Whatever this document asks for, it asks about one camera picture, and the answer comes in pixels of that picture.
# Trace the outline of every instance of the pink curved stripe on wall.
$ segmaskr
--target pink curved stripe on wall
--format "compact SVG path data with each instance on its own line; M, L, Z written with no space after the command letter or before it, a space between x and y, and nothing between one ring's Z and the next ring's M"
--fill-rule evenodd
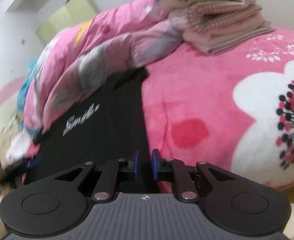
M22 86L24 77L18 77L13 79L9 84L5 85L0 90L0 106L12 97Z

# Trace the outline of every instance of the silver screw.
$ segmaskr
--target silver screw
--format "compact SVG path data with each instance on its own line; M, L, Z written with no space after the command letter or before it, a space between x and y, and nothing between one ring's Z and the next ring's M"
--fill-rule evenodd
M106 200L109 198L109 194L107 192L98 192L96 193L93 197L96 199L96 200Z
M195 199L197 197L197 194L192 191L186 191L182 193L182 198L184 199Z

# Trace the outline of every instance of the pink knitted blanket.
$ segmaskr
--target pink knitted blanket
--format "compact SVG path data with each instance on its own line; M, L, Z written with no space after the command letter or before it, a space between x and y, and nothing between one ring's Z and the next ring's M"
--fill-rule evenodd
M176 29L206 33L243 20L261 9L255 0L207 1L173 10L169 19Z

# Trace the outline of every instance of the pink quilt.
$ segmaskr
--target pink quilt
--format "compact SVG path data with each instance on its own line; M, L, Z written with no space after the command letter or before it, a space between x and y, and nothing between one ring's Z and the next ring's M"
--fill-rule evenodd
M205 56L189 44L148 66L150 149L207 161L265 185L294 185L294 31Z

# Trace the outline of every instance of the black garment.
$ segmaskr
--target black garment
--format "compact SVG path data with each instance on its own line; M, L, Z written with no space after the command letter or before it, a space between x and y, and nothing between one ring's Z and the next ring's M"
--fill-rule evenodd
M129 158L134 150L139 150L141 176L137 182L122 183L120 190L158 192L141 103L141 84L147 75L145 68L113 74L100 90L73 105L40 139L41 147L36 155L40 163L27 174L26 182L86 161L100 166L112 159Z

